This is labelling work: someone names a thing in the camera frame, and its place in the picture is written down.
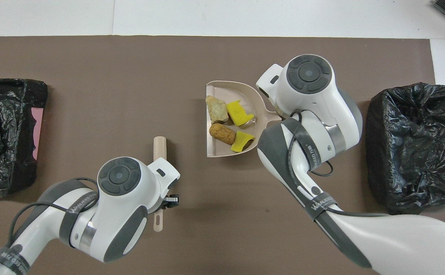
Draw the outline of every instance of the brown mat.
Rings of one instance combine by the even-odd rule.
[[[246,37],[0,37],[0,78],[49,85],[36,183],[0,200],[0,246],[26,202],[58,181],[95,178],[107,160],[130,155],[148,164],[155,136],[181,178],[180,205],[164,212],[123,259],[102,264],[55,240],[32,266],[49,274],[376,274],[343,256],[257,151],[206,158],[205,84],[254,87],[271,64],[314,53],[327,58],[338,86],[366,114],[389,87],[435,83],[428,40]],[[367,186],[364,140],[331,160],[335,174],[314,177],[346,211],[384,210]],[[445,221],[445,208],[433,215]]]

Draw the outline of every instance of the dustpan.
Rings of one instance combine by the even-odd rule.
[[[244,125],[236,126],[232,123],[225,124],[233,131],[242,131],[254,136],[254,141],[242,152],[231,151],[231,146],[214,139],[209,134],[210,122],[209,111],[206,108],[206,135],[207,135],[207,157],[227,157],[230,155],[239,155],[250,151],[258,144],[259,137],[266,125],[272,121],[281,121],[282,118],[276,112],[270,112],[266,109],[265,102],[261,95],[253,87],[240,82],[234,81],[211,81],[206,85],[206,96],[211,95],[217,99],[221,99],[227,103],[240,100],[240,105],[245,109],[246,113],[253,113],[252,120]]]

